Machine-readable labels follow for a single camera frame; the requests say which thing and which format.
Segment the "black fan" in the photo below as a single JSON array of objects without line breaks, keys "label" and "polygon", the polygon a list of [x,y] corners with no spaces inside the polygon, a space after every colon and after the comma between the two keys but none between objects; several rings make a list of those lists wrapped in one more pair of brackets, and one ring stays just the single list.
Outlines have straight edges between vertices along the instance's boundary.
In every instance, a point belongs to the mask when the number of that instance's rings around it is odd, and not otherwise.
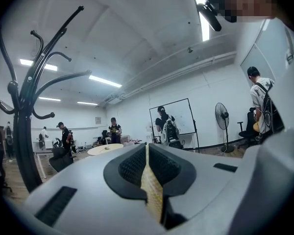
[{"label": "black fan", "polygon": [[221,148],[221,151],[226,153],[232,152],[234,151],[234,147],[229,145],[229,139],[228,139],[228,133],[227,133],[227,127],[229,125],[229,113],[227,112],[226,107],[221,103],[216,104],[215,111],[216,111],[216,120],[219,127],[222,130],[225,130],[226,132],[226,145]]}]

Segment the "ceiling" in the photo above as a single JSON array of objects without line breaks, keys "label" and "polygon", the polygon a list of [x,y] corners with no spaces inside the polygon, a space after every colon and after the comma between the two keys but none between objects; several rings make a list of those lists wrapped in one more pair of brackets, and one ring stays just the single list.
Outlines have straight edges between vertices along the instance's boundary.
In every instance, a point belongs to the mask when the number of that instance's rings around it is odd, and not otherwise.
[{"label": "ceiling", "polygon": [[[210,40],[201,40],[194,0],[17,0],[2,20],[2,33],[19,81],[28,70],[19,59],[33,59],[38,49],[30,31],[34,29],[48,43],[80,5],[85,9],[54,48],[72,61],[53,57],[49,64],[58,66],[58,71],[45,70],[40,84],[91,70],[122,87],[80,77],[55,84],[42,96],[104,105],[110,95],[130,94],[171,72],[236,50],[240,25],[223,18],[222,31],[211,30]],[[188,53],[188,47],[194,51]]]}]

